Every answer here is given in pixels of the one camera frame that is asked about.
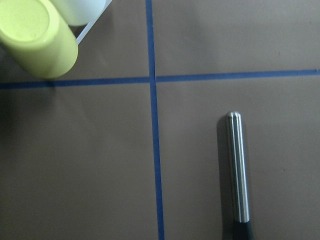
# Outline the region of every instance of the metal rod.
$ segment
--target metal rod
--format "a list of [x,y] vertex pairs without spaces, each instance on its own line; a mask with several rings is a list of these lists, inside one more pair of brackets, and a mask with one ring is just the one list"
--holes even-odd
[[233,217],[236,222],[250,221],[246,157],[241,114],[231,111],[226,116],[229,158],[231,163]]

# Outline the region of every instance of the blue line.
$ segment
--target blue line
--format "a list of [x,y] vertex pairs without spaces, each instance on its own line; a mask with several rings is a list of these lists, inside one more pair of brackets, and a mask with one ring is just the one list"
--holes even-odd
[[154,160],[154,177],[155,177],[156,213],[157,213],[157,222],[158,222],[158,239],[164,240],[165,228],[164,228],[164,213],[163,213],[163,202],[162,202],[158,101],[157,101],[157,85],[156,85],[155,43],[154,43],[154,29],[153,29],[153,16],[152,16],[152,0],[145,0],[145,9],[146,9],[146,28],[147,28],[148,56],[149,56],[153,160]]
[[274,77],[317,76],[317,75],[320,75],[319,70],[310,69],[310,70],[257,71],[257,72],[198,74],[198,75],[157,76],[156,81],[157,82],[183,82],[183,81],[202,81],[202,80],[274,78]]
[[138,84],[149,83],[149,77],[124,77],[124,78],[102,78],[84,80],[48,80],[0,83],[0,89],[33,89],[33,88],[57,88],[72,86],[93,86],[112,84]]

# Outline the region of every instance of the yellow cylindrical object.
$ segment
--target yellow cylindrical object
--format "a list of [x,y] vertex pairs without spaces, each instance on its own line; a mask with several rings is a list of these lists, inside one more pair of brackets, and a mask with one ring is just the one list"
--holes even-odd
[[39,78],[65,74],[78,57],[75,36],[49,0],[0,0],[0,41]]

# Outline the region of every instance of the cup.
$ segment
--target cup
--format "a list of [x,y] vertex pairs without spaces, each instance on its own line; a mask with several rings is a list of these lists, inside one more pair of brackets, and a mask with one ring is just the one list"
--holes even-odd
[[49,0],[0,0],[0,42],[38,78],[65,74],[78,57],[75,36]]
[[97,19],[105,8],[106,0],[51,0],[70,26],[82,26]]

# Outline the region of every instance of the white cup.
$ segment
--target white cup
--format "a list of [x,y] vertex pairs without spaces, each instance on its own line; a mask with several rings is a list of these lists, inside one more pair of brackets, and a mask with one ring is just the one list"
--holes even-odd
[[70,26],[82,26],[99,17],[106,0],[51,0]]

